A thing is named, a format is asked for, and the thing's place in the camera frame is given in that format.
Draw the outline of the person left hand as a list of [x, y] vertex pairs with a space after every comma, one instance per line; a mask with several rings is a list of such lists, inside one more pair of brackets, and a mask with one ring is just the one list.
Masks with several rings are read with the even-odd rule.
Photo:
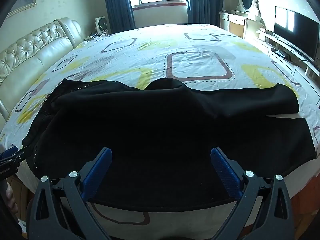
[[8, 209], [13, 215], [18, 213], [18, 206], [13, 194], [13, 189], [8, 182], [7, 182], [7, 189], [5, 191], [5, 202]]

